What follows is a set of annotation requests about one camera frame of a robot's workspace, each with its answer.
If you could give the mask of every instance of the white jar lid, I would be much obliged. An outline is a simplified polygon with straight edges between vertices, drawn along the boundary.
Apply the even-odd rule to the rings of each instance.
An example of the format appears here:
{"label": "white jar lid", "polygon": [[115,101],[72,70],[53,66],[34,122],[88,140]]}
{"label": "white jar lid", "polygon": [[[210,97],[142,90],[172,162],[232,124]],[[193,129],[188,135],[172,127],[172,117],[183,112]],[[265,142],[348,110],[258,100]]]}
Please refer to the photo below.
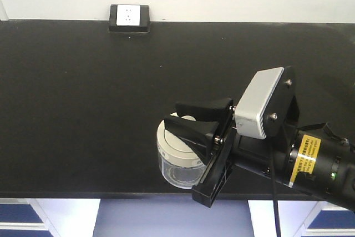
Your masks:
{"label": "white jar lid", "polygon": [[[183,116],[183,118],[196,120],[191,116]],[[165,129],[163,120],[158,126],[156,140],[159,153],[171,164],[184,168],[193,168],[203,165],[199,157],[187,144]]]}

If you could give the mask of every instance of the electrical outlet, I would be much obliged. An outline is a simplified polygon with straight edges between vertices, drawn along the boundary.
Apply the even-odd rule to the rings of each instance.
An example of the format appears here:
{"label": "electrical outlet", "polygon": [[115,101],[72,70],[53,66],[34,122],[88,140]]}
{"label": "electrical outlet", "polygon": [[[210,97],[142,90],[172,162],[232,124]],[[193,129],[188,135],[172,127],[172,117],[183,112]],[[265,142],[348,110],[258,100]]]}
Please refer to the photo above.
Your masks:
{"label": "electrical outlet", "polygon": [[139,26],[139,5],[117,5],[117,26]]}
{"label": "electrical outlet", "polygon": [[148,5],[110,6],[109,31],[117,33],[149,33]]}

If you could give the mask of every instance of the black cable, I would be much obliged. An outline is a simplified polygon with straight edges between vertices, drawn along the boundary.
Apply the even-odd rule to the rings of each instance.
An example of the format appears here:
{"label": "black cable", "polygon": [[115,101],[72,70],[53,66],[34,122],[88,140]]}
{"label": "black cable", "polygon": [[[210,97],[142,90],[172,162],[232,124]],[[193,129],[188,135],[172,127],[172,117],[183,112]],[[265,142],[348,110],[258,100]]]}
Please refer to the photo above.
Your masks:
{"label": "black cable", "polygon": [[272,184],[273,215],[275,217],[276,236],[281,237],[280,214],[278,212],[278,201],[275,181],[275,167],[273,164],[273,147],[270,143],[270,178]]}

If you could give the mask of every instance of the metal bolt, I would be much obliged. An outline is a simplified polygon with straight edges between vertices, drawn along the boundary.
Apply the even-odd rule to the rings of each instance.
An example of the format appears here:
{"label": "metal bolt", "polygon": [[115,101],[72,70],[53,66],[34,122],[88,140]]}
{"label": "metal bolt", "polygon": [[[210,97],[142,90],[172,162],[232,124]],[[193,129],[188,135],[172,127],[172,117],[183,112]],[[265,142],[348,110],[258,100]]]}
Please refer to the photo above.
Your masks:
{"label": "metal bolt", "polygon": [[272,113],[268,116],[270,119],[272,120],[277,120],[277,114],[276,113]]}
{"label": "metal bolt", "polygon": [[219,136],[216,136],[215,137],[215,144],[223,144],[223,139],[222,138],[220,138]]}
{"label": "metal bolt", "polygon": [[285,81],[285,84],[290,87],[292,85],[292,80],[288,79],[287,81]]}

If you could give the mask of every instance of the black table surface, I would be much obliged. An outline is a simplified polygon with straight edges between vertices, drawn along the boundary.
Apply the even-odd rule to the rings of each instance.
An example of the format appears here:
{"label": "black table surface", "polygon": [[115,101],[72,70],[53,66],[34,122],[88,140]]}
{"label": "black table surface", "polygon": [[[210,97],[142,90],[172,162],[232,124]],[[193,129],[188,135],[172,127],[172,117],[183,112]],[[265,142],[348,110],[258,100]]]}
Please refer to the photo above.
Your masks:
{"label": "black table surface", "polygon": [[[300,125],[355,139],[355,25],[0,22],[0,197],[123,198],[188,193],[162,177],[156,129],[177,100],[236,102],[256,71],[292,65]],[[310,199],[285,186],[284,200]],[[222,197],[271,199],[235,169]]]}

